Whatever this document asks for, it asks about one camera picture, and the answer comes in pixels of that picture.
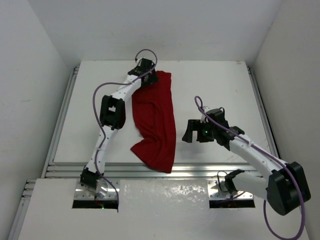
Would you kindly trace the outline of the red t shirt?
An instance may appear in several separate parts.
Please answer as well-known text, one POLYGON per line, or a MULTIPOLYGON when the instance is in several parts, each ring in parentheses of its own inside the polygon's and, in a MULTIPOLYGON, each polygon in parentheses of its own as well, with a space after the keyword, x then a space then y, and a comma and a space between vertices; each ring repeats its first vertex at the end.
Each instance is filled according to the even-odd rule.
POLYGON ((157 71, 158 82, 132 95, 135 127, 143 139, 131 151, 150 169, 171 173, 176 152, 176 124, 172 101, 172 74, 157 71))

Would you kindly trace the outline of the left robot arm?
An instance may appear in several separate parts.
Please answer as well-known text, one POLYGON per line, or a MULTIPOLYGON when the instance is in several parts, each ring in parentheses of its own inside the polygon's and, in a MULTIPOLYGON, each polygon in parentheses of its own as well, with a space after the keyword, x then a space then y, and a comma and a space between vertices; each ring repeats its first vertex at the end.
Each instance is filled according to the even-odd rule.
POLYGON ((93 92, 92 107, 95 120, 99 127, 99 135, 92 156, 80 175, 80 183, 89 189, 97 190, 99 180, 104 180, 112 188, 115 186, 104 177, 105 151, 118 131, 126 122, 126 102, 138 89, 152 85, 158 81, 156 76, 157 60, 152 61, 144 57, 135 58, 136 66, 127 73, 123 83, 105 82, 93 92), (104 95, 100 104, 100 111, 96 108, 98 90, 107 85, 116 85, 119 88, 110 95, 104 95))

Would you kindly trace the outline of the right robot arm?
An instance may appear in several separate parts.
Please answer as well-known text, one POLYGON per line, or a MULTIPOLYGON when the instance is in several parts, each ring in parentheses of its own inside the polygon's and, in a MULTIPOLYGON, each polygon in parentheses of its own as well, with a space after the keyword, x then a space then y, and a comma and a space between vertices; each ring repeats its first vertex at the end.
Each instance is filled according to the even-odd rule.
POLYGON ((287 163, 269 155, 241 128, 229 126, 224 108, 211 109, 203 113, 201 119, 188 120, 182 141, 192 143, 194 132, 197 133, 197 142, 217 142, 244 159, 260 175, 236 169, 218 183, 220 193, 226 196, 233 196, 239 191, 252 193, 268 202, 282 216, 311 199, 303 167, 295 161, 287 163))

